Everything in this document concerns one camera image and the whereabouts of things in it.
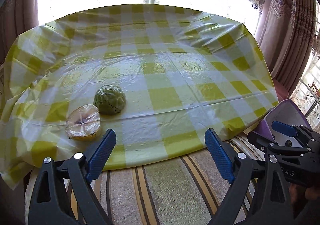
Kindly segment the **person's right hand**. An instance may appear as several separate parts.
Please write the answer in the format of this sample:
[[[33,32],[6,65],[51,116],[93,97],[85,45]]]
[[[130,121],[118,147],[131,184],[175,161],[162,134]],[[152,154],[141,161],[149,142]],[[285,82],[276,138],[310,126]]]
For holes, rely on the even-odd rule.
[[[300,185],[290,184],[289,193],[291,198],[291,204],[295,204],[296,202],[306,199],[309,201],[317,200],[320,196],[319,187],[310,187],[305,188]]]

